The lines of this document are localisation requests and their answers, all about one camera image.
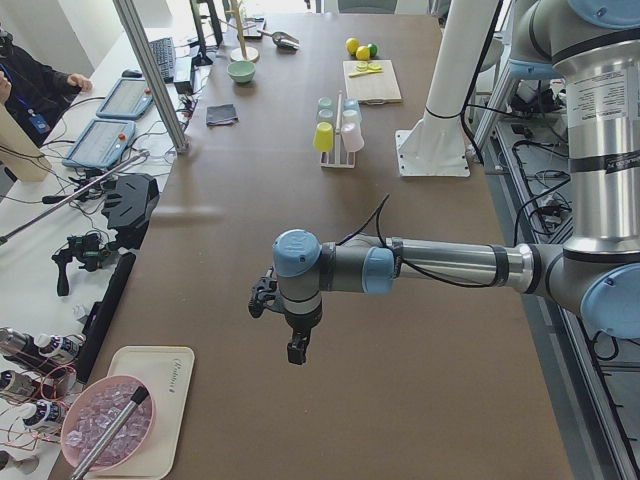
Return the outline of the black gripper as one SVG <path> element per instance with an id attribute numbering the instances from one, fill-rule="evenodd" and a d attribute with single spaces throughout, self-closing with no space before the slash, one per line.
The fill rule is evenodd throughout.
<path id="1" fill-rule="evenodd" d="M 254 319 L 258 319 L 265 310 L 277 312 L 277 291 L 278 286 L 274 277 L 274 268 L 269 267 L 266 273 L 251 287 L 248 301 L 249 314 Z M 285 320 L 293 331 L 291 341 L 287 344 L 288 362 L 294 365 L 304 365 L 306 363 L 308 339 L 311 336 L 312 329 L 319 324 L 320 315 L 286 314 Z"/>

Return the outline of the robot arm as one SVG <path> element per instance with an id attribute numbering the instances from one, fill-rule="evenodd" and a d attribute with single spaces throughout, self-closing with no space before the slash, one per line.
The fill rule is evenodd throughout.
<path id="1" fill-rule="evenodd" d="M 386 238 L 357 230 L 320 243 L 282 233 L 248 309 L 283 315 L 288 359 L 303 364 L 326 291 L 385 294 L 420 275 L 467 289 L 510 287 L 545 298 L 613 338 L 639 335 L 639 5 L 520 1 L 512 61 L 566 83 L 572 234 L 536 244 L 501 216 L 507 246 Z"/>

